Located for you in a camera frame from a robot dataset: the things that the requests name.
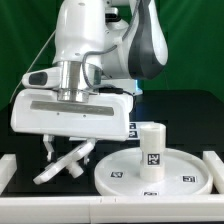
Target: label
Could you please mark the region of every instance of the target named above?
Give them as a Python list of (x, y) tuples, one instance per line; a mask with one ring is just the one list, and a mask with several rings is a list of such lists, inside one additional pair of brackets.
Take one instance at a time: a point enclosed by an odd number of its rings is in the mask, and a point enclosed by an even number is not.
[(112, 172), (110, 177), (112, 177), (112, 178), (122, 178), (123, 175), (124, 175), (123, 172)]
[(148, 154), (148, 165), (149, 166), (160, 165), (160, 154)]

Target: cable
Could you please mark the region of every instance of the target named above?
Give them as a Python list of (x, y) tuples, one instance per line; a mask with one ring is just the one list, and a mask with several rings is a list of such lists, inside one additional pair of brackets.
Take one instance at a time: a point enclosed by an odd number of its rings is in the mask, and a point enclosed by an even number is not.
[[(122, 41), (124, 41), (132, 27), (133, 27), (133, 24), (134, 24), (134, 21), (135, 21), (135, 18), (136, 18), (136, 15), (138, 13), (138, 9), (139, 9), (139, 5), (140, 5), (140, 2), (142, 0), (137, 0), (136, 1), (136, 5), (135, 5), (135, 9), (134, 9), (134, 13), (133, 13), (133, 16), (132, 16), (132, 19), (131, 19), (131, 22), (130, 22), (130, 25), (128, 27), (128, 29), (126, 30), (126, 32), (124, 33), (124, 35), (122, 36)], [(108, 54), (112, 51), (114, 51), (115, 49), (117, 49), (117, 45), (114, 45), (112, 46), (111, 48), (105, 50), (105, 51), (89, 51), (87, 52), (84, 57), (83, 57), (83, 60), (82, 60), (82, 71), (83, 71), (83, 76), (84, 76), (84, 80), (87, 84), (87, 86), (90, 88), (90, 89), (100, 89), (100, 88), (116, 88), (114, 85), (111, 85), (111, 84), (104, 84), (104, 85), (92, 85), (89, 81), (89, 78), (88, 78), (88, 75), (87, 75), (87, 72), (86, 72), (86, 68), (85, 68), (85, 65), (86, 65), (86, 61), (87, 61), (87, 58), (90, 56), (90, 55), (103, 55), (103, 54)]]
[[(48, 38), (47, 42), (44, 44), (44, 46), (42, 47), (42, 49), (40, 50), (40, 52), (38, 53), (38, 55), (36, 56), (36, 58), (34, 59), (34, 61), (32, 62), (32, 64), (30, 65), (30, 67), (28, 68), (28, 70), (26, 71), (26, 73), (29, 73), (32, 69), (33, 69), (33, 66), (36, 64), (37, 60), (40, 58), (40, 56), (42, 55), (43, 51), (46, 49), (46, 47), (48, 46), (48, 44), (50, 43), (51, 39), (54, 37), (55, 35), (55, 32), (56, 30), (51, 34), (51, 36)], [(20, 87), (20, 85), (22, 84), (22, 80), (19, 82), (19, 84), (16, 86), (11, 98), (10, 98), (10, 101), (9, 103), (12, 103), (14, 97), (15, 97), (15, 94), (18, 90), (18, 88)]]

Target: white cable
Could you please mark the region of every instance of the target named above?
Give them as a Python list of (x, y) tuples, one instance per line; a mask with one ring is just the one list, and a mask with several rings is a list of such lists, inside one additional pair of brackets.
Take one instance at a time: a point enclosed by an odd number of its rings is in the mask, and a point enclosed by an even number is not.
[[(47, 42), (44, 44), (44, 46), (42, 47), (42, 49), (40, 50), (40, 52), (38, 53), (38, 55), (36, 56), (36, 58), (34, 59), (33, 63), (30, 65), (29, 69), (26, 71), (26, 73), (29, 73), (33, 66), (35, 65), (35, 63), (37, 62), (37, 60), (40, 58), (40, 56), (42, 55), (43, 51), (46, 49), (46, 47), (48, 46), (48, 44), (50, 43), (51, 39), (54, 37), (56, 30), (51, 34), (51, 36), (48, 38)], [(18, 90), (18, 88), (20, 87), (20, 85), (22, 84), (22, 80), (19, 82), (19, 84), (16, 86), (9, 103), (12, 103), (12, 100)]]

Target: sticker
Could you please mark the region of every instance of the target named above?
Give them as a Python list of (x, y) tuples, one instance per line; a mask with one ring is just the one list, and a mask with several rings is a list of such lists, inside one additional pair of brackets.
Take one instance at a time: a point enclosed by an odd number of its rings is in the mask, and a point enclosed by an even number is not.
[(158, 196), (159, 192), (144, 192), (144, 196)]
[(137, 131), (130, 131), (129, 132), (129, 138), (138, 138), (138, 132)]
[(196, 176), (183, 176), (183, 182), (185, 183), (196, 183), (197, 177)]
[(113, 177), (113, 178), (122, 178), (123, 177), (123, 172), (112, 172), (110, 177)]
[(130, 123), (129, 128), (130, 128), (130, 130), (136, 129), (137, 128), (136, 123)]
[(148, 165), (160, 165), (160, 154), (148, 154)]

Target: white cylinder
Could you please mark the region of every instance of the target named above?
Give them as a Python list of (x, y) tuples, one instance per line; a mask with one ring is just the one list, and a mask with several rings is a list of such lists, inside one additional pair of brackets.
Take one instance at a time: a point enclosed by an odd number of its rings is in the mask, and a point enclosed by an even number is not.
[(165, 147), (166, 127), (164, 125), (150, 123), (140, 128), (140, 149), (142, 150), (140, 176), (143, 180), (158, 182), (164, 179)]
[[(105, 8), (103, 0), (65, 0), (61, 6), (55, 36), (54, 62), (78, 61), (89, 51), (103, 51)], [(100, 56), (90, 56), (87, 63), (101, 68)]]

